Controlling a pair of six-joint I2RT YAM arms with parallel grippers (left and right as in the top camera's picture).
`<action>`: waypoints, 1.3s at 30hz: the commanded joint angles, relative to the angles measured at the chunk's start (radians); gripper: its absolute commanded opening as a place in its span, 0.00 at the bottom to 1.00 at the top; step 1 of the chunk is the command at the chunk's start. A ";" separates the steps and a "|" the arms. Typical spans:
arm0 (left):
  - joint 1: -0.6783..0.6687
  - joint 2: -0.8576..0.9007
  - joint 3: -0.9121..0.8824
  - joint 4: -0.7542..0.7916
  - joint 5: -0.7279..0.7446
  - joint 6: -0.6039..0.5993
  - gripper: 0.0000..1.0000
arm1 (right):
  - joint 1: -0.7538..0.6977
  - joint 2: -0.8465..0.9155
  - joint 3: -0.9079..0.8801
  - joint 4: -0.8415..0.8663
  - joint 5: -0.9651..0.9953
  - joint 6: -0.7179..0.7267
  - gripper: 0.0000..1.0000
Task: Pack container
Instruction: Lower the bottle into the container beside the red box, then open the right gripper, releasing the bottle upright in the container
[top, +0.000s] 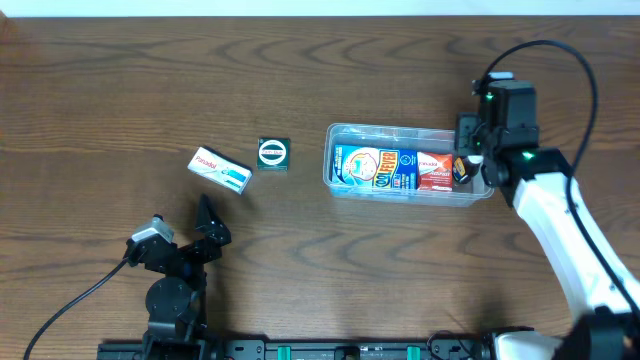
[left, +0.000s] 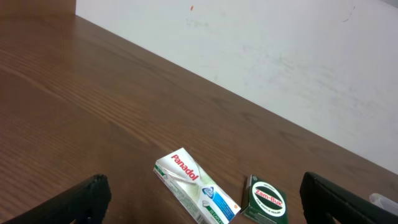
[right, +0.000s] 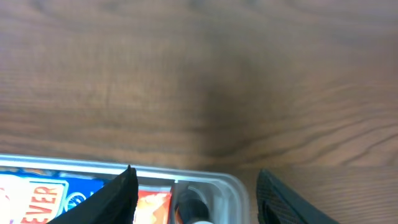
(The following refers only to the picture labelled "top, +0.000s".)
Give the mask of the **dark bottle white cap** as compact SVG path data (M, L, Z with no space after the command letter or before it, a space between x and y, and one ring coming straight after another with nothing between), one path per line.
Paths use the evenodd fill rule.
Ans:
M452 167L453 179L458 184L469 183L479 173L483 160L481 155L457 157Z

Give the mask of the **red Panadol ActiFast box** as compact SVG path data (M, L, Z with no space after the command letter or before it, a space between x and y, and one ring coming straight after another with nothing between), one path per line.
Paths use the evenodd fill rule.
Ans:
M451 154L418 152L417 189L422 191L451 192L453 189Z

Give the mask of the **blue Cool Fever box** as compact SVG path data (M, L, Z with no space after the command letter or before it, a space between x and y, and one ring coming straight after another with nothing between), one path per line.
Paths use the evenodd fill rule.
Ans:
M415 150L334 146L330 180L333 184L376 189L417 188Z

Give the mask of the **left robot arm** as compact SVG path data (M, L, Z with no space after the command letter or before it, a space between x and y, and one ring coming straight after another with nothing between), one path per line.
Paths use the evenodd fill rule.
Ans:
M231 243L231 232L208 196L199 199L195 230L203 235L178 246L174 231L160 215L140 226L127 240L124 259L163 277L148 290L148 333L160 339L190 341L206 328L207 274L204 265L219 259Z

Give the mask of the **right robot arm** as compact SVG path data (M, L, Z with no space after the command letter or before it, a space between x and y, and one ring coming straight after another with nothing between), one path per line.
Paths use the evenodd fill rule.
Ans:
M480 108L471 144L484 158L482 176L537 238L574 319L561 339L535 331L498 335L495 358L638 358L639 282L590 215L566 158L540 146L533 86L488 78L474 91Z

